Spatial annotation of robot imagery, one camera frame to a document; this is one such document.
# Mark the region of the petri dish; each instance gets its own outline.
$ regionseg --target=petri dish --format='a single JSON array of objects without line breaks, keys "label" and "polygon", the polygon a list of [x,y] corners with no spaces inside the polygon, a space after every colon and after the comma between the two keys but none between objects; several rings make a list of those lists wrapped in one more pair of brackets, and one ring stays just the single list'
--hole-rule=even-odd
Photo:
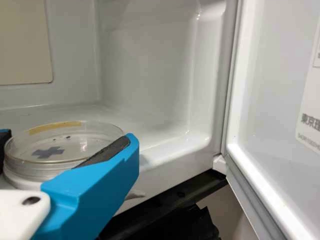
[{"label": "petri dish", "polygon": [[36,126],[5,144],[4,177],[16,188],[40,189],[42,182],[79,165],[123,135],[119,127],[98,121]]}]

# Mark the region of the light beige panel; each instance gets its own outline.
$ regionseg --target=light beige panel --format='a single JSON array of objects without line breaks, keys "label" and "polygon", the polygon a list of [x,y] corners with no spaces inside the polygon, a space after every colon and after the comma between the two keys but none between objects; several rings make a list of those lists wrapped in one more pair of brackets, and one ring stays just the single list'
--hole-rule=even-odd
[{"label": "light beige panel", "polygon": [[44,0],[0,0],[0,85],[52,80]]}]

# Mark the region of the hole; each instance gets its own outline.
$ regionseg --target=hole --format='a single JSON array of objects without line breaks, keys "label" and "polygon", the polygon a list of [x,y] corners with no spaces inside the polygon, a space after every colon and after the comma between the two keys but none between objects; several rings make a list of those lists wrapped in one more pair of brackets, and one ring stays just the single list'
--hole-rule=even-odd
[{"label": "hole", "polygon": [[176,194],[178,195],[179,198],[184,198],[186,196],[186,194],[182,191],[178,191]]},{"label": "hole", "polygon": [[38,197],[38,196],[30,196],[27,199],[25,199],[22,202],[22,204],[23,205],[32,205],[32,204],[35,204],[35,203],[37,203],[39,201],[40,201],[40,197]]}]

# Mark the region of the black base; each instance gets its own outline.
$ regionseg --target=black base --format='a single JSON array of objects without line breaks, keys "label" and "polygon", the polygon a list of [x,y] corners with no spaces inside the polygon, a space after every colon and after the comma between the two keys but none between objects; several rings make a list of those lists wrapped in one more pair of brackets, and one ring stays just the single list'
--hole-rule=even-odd
[{"label": "black base", "polygon": [[225,175],[205,171],[113,217],[98,239],[217,240],[208,209],[195,204],[227,184]]}]

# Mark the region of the blue clamp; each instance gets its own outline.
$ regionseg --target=blue clamp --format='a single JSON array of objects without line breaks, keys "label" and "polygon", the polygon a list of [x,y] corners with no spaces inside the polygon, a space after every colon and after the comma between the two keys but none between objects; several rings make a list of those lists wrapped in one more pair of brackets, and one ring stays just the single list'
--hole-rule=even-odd
[{"label": "blue clamp", "polygon": [[139,141],[131,133],[119,151],[118,140],[84,163],[44,182],[51,210],[33,239],[95,239],[122,205],[139,175]]}]

